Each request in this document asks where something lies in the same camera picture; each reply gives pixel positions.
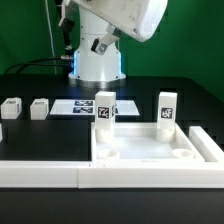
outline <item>black table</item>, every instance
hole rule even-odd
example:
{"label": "black table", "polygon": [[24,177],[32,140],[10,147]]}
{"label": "black table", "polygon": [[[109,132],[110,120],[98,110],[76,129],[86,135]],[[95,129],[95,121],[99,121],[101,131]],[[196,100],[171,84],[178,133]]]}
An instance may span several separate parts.
{"label": "black table", "polygon": [[[36,98],[48,98],[51,108],[55,99],[94,99],[98,91],[70,86],[60,75],[1,76],[0,103],[20,97],[23,112],[15,121],[1,120],[0,160],[91,160],[93,116],[30,121],[29,109]],[[117,122],[156,122],[159,93],[177,92],[176,122],[182,130],[188,135],[189,126],[202,126],[224,149],[224,104],[194,81],[128,77],[124,86],[109,91],[117,99],[134,100],[140,112],[117,116]],[[222,223],[223,208],[223,189],[0,189],[2,224]]]}

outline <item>green backdrop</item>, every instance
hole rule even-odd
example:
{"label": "green backdrop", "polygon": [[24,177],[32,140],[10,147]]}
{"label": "green backdrop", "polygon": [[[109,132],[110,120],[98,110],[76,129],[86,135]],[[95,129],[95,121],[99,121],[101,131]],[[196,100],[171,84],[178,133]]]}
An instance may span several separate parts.
{"label": "green backdrop", "polygon": [[[53,0],[49,7],[56,55],[61,55],[63,39]],[[4,1],[0,18],[0,74],[10,65],[51,56],[44,0]],[[77,47],[78,25],[72,36]],[[139,43],[124,35],[120,51],[122,70],[129,76],[188,77],[224,102],[223,0],[169,0],[153,38]],[[32,72],[53,70],[35,67]]]}

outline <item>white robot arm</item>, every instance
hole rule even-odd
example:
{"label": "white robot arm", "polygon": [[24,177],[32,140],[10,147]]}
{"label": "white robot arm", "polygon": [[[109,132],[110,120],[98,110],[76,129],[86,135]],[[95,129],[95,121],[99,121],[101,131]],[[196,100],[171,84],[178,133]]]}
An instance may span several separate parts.
{"label": "white robot arm", "polygon": [[65,0],[62,20],[71,20],[75,4],[109,23],[107,34],[94,42],[92,50],[104,54],[124,32],[138,41],[152,37],[162,19],[168,0]]}
{"label": "white robot arm", "polygon": [[60,26],[70,32],[74,11],[80,13],[80,46],[74,53],[70,81],[107,88],[125,79],[115,46],[122,32],[143,42],[158,27],[167,0],[64,0]]}

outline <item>blue light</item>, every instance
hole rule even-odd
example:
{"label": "blue light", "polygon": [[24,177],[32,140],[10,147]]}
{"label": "blue light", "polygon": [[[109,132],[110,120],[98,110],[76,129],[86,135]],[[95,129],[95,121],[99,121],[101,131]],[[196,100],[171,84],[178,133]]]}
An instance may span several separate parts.
{"label": "blue light", "polygon": [[121,53],[119,52],[119,75],[121,75]]}
{"label": "blue light", "polygon": [[77,75],[77,52],[74,52],[73,74]]}

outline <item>white cube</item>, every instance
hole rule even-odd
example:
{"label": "white cube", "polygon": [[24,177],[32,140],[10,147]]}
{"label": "white cube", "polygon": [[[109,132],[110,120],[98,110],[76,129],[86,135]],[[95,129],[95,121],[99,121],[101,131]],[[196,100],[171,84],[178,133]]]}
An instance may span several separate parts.
{"label": "white cube", "polygon": [[1,105],[2,119],[16,119],[22,111],[22,100],[20,98],[7,98]]}
{"label": "white cube", "polygon": [[157,128],[173,131],[176,119],[177,93],[161,92],[159,95]]}
{"label": "white cube", "polygon": [[174,140],[176,104],[177,93],[160,93],[156,133],[159,142],[169,143]]}
{"label": "white cube", "polygon": [[2,125],[0,124],[0,142],[2,141]]}
{"label": "white cube", "polygon": [[109,143],[113,141],[115,104],[115,92],[100,91],[95,96],[95,128],[98,142]]}
{"label": "white cube", "polygon": [[116,93],[100,91],[95,96],[95,127],[105,131],[114,128]]}
{"label": "white cube", "polygon": [[30,106],[31,120],[45,120],[49,112],[48,99],[35,99]]}

